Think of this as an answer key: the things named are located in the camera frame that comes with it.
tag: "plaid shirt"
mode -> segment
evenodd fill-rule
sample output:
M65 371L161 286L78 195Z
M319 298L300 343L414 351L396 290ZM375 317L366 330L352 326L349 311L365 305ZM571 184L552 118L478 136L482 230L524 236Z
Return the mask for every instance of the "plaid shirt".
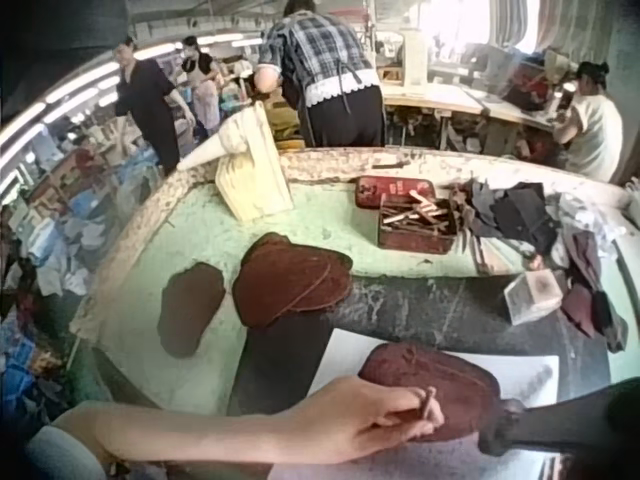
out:
M300 69L292 55L296 55ZM289 15L269 30L258 63L276 67L283 77L296 78L304 88L351 69L373 69L351 26L330 15L309 11ZM341 69L340 63L349 70Z

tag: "black dress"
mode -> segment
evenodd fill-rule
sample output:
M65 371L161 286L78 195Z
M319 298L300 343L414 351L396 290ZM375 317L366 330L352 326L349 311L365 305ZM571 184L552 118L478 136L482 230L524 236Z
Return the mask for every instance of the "black dress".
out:
M129 83L123 72L117 87L116 116L124 117L131 112L142 136L158 155L165 175L173 172L180 161L173 115L164 99L174 88L152 59L136 63Z

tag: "person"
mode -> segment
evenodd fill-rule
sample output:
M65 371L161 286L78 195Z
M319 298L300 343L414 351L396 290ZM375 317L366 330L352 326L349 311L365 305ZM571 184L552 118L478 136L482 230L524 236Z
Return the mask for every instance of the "person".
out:
M127 37L114 50L121 68L115 106L119 146L124 154L126 115L131 113L142 136L158 155L164 174L169 175L180 161L180 151L171 108L164 97L171 97L182 108L190 128L195 125L195 118L158 63L153 59L136 60L135 48L133 39Z
M607 96L606 63L582 62L577 72L577 95L566 120L553 136L561 145L569 142L566 169L592 180L611 181L622 151L622 118Z
M256 88L272 92L279 77L308 146L384 145L378 74L353 28L316 13L313 0L289 0L260 47Z
M22 463L47 478L86 480L105 479L116 459L341 463L432 434L446 419L435 400L426 419L418 414L425 397L418 388L382 387L343 377L276 415L208 417L81 404L40 430L23 449ZM3 469L15 472L7 462L20 457L8 450L0 453L7 456Z
M200 50L198 39L193 35L182 40L184 62L176 69L173 77L177 79L183 72L187 74L193 91L193 107L196 118L202 122L209 135L218 129L220 110L218 109L218 90L215 82L221 82L220 69L208 53Z

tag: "white lace trim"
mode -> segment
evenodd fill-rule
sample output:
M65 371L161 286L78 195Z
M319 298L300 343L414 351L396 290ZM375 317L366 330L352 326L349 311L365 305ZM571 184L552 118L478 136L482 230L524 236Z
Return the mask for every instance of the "white lace trim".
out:
M342 75L342 91L344 93L356 92L367 87L380 85L378 73L373 69L356 70L356 74L360 77L362 83L358 83L351 72ZM342 95L342 91L340 90L340 76L338 75L309 85L305 92L307 107L338 97Z

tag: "red box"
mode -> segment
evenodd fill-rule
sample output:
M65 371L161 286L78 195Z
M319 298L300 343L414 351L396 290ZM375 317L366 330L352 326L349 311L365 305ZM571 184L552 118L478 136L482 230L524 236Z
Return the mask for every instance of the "red box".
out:
M409 195L415 190L423 197L435 198L436 190L429 180L418 178L365 176L356 182L356 205L360 208L380 208L382 195Z

